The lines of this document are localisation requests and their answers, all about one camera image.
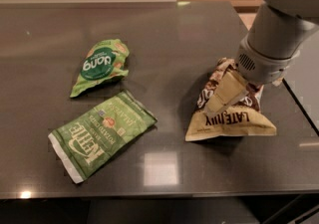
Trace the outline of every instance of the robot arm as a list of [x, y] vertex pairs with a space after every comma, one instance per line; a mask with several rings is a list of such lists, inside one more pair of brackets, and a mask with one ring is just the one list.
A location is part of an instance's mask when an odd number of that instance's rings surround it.
[[299, 56], [302, 42], [318, 30], [319, 0], [264, 0], [255, 21], [240, 42], [236, 75], [222, 79], [205, 106], [209, 116], [225, 111], [242, 99], [247, 84], [260, 86], [285, 76]]

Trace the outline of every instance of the snack packet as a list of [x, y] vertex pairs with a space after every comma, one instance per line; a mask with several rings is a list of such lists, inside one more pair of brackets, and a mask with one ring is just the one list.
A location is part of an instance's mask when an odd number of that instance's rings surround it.
[[220, 59], [217, 67], [201, 91], [197, 107], [192, 115], [186, 141], [203, 140], [221, 135], [275, 135], [275, 125], [260, 112], [263, 86], [247, 85], [248, 94], [235, 105], [215, 117], [204, 112], [205, 104], [213, 96], [219, 82], [226, 73], [236, 70], [233, 59]]
[[128, 75], [124, 70], [128, 47], [121, 40], [104, 40], [88, 53], [70, 98], [101, 83], [115, 82]]
[[104, 101], [49, 134], [75, 183], [82, 182], [156, 118], [127, 91]]

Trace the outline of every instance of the green logo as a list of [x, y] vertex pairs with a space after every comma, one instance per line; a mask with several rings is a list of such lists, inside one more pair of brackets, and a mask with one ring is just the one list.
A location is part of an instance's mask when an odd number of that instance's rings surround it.
[[107, 47], [95, 50], [93, 55], [87, 58], [83, 64], [81, 76], [90, 81], [108, 76], [113, 70], [112, 63], [116, 58], [112, 51]]

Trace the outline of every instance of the flat green packet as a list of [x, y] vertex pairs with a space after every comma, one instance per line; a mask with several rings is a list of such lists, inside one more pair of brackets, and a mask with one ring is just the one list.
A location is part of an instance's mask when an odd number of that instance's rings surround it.
[[101, 83], [115, 82], [127, 76], [129, 71], [124, 70], [124, 63], [129, 53], [120, 39], [97, 43], [87, 55], [70, 98]]
[[128, 91], [122, 91], [53, 130], [49, 139], [73, 181], [80, 183], [156, 122]]

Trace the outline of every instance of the table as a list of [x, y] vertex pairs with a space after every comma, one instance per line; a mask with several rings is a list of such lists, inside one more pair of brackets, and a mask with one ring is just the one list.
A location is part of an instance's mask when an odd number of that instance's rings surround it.
[[[185, 142], [199, 92], [247, 30], [227, 2], [0, 6], [0, 198], [199, 197], [317, 193], [318, 136], [284, 85], [261, 107], [277, 136]], [[71, 100], [87, 52], [119, 38], [129, 75]], [[156, 126], [80, 185], [48, 134], [129, 90]]]

